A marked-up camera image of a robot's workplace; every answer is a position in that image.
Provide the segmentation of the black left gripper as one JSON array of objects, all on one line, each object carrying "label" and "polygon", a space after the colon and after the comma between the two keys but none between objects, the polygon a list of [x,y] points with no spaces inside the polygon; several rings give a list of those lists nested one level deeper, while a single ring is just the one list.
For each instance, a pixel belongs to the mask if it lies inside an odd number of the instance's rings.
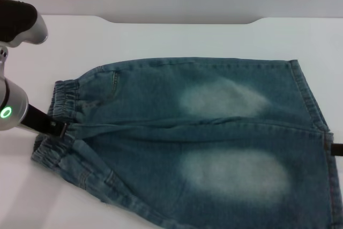
[{"label": "black left gripper", "polygon": [[30,104],[20,125],[39,133],[59,138],[64,137],[68,128],[67,123],[52,118]]}]

